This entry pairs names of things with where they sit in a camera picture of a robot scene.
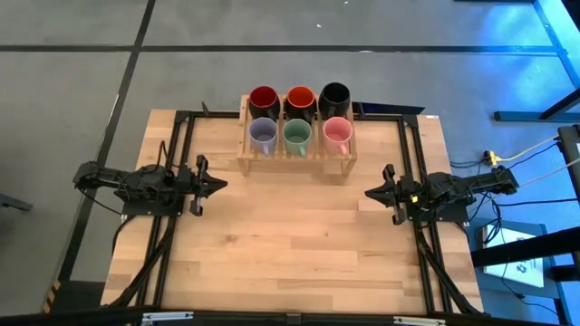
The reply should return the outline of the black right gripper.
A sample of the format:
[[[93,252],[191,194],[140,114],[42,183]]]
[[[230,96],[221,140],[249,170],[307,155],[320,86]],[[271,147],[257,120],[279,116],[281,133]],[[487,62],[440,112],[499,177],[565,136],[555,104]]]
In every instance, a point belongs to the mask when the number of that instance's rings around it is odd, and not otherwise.
[[[407,220],[407,213],[402,204],[412,204],[418,193],[418,183],[410,176],[402,176],[394,180],[395,169],[393,164],[387,164],[382,172],[385,180],[380,186],[365,190],[364,194],[385,207],[393,209],[392,222],[401,225]]]

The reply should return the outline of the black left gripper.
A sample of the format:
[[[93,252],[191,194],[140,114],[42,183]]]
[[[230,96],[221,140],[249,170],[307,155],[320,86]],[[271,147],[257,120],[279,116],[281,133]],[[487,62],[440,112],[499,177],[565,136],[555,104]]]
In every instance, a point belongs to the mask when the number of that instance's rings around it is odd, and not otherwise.
[[[196,167],[198,172],[194,172],[186,163],[179,166],[179,192],[183,195],[193,195],[194,199],[190,203],[189,212],[194,216],[203,215],[201,205],[202,190],[204,189],[204,174],[207,172],[208,160],[204,155],[197,155]],[[212,177],[207,174],[208,191],[207,196],[211,196],[217,191],[227,186],[227,181]]]

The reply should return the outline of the lavender coffee mug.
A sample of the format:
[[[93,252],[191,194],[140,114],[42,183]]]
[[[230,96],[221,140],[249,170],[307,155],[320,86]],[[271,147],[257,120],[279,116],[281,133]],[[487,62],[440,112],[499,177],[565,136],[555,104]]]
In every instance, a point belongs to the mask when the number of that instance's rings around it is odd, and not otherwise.
[[[253,120],[249,127],[252,149],[263,156],[272,157],[276,152],[278,128],[274,120],[261,117]]]

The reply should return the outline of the pink coffee mug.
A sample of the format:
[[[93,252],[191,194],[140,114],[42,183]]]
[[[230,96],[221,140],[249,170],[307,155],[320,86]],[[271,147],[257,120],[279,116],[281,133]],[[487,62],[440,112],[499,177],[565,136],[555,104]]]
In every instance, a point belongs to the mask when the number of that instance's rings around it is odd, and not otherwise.
[[[352,136],[353,125],[346,118],[331,117],[323,125],[323,144],[330,154],[346,157]]]

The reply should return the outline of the green coffee mug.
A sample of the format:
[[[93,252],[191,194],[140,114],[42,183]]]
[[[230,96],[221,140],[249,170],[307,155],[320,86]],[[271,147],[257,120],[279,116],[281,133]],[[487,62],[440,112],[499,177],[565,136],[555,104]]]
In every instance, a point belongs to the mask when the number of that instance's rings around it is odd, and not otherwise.
[[[291,119],[283,127],[283,138],[288,154],[306,158],[312,140],[312,128],[305,120]]]

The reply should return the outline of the black mug red inside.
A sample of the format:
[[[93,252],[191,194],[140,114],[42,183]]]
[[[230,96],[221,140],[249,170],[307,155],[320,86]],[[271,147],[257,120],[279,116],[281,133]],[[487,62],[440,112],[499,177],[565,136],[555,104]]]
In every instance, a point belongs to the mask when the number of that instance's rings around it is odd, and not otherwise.
[[[269,118],[277,121],[280,113],[280,99],[276,90],[262,85],[254,88],[248,96],[248,109],[252,118]]]

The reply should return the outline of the black mug orange inside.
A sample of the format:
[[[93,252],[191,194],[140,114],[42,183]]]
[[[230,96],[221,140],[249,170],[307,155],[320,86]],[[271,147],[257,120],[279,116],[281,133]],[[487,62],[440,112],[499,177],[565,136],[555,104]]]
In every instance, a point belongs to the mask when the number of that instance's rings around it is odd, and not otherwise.
[[[314,92],[304,86],[291,88],[285,98],[285,114],[289,120],[300,119],[312,123],[316,113],[316,97]]]

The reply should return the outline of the all black coffee mug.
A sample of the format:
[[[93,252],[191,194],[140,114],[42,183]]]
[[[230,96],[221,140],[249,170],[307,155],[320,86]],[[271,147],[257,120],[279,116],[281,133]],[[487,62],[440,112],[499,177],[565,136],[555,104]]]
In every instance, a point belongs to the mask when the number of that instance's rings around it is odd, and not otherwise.
[[[318,99],[319,111],[326,120],[332,117],[345,117],[350,104],[350,90],[340,82],[325,85]]]

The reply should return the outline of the slatted wooden rack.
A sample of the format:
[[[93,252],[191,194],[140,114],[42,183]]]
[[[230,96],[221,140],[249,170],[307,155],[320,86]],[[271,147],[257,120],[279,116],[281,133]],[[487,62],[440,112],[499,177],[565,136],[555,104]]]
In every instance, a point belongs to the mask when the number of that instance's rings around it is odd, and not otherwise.
[[[316,110],[316,114],[311,123],[311,128],[313,129],[312,140],[307,146],[306,157],[301,158],[297,155],[290,154],[286,150],[282,136],[283,127],[288,121],[284,110],[285,99],[285,94],[279,96],[281,111],[276,123],[278,137],[275,145],[275,153],[265,156],[259,151],[256,151],[252,145],[249,128],[253,118],[249,113],[249,96],[241,96],[238,119],[237,162],[242,174],[247,176],[253,168],[262,171],[266,168],[274,168],[276,165],[282,169],[297,165],[310,165],[311,170],[325,168],[326,165],[329,165],[334,170],[339,168],[339,173],[348,177],[358,158],[355,129],[353,129],[352,136],[346,142],[346,153],[333,153],[324,145],[324,119],[321,117],[320,111]]]

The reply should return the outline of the black yellow hazard tape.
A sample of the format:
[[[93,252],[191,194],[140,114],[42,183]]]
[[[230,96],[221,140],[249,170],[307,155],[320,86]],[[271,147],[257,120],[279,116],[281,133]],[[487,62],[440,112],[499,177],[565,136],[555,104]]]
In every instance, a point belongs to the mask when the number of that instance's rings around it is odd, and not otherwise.
[[[56,298],[57,298],[57,295],[59,293],[60,288],[61,288],[61,283],[58,280],[54,281],[51,284],[51,286],[46,294],[46,298],[45,298],[45,301],[44,301],[44,304],[42,307],[43,313],[50,313],[51,312],[51,310],[53,309],[53,307],[55,305]]]

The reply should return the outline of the black aluminium table frame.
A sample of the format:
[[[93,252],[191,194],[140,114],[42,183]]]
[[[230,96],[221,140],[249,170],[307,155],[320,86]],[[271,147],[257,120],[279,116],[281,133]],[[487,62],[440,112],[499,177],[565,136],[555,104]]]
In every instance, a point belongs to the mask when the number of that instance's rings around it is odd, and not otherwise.
[[[354,123],[357,160],[238,165],[241,122],[229,112],[184,122],[177,145],[208,158],[227,186],[202,216],[177,218],[169,259],[156,265],[146,302],[198,320],[265,323],[420,317],[443,307],[440,285],[425,295],[411,224],[365,195],[382,169],[415,171],[414,134],[403,119]]]

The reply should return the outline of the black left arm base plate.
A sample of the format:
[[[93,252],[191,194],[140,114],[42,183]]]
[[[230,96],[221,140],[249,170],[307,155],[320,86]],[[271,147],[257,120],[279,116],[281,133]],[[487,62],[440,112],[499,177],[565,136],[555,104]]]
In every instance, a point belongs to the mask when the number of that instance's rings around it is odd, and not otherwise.
[[[124,203],[121,213],[127,216],[178,216],[182,213],[183,206],[184,198],[178,199],[173,204],[133,200]]]

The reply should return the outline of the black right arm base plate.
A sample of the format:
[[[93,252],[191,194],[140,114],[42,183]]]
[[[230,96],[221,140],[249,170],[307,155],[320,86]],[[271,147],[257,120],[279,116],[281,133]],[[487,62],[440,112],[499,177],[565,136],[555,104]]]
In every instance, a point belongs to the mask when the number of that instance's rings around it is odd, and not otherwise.
[[[466,207],[459,203],[441,206],[432,210],[411,207],[407,215],[410,220],[418,220],[424,223],[451,222],[462,224],[469,220]]]

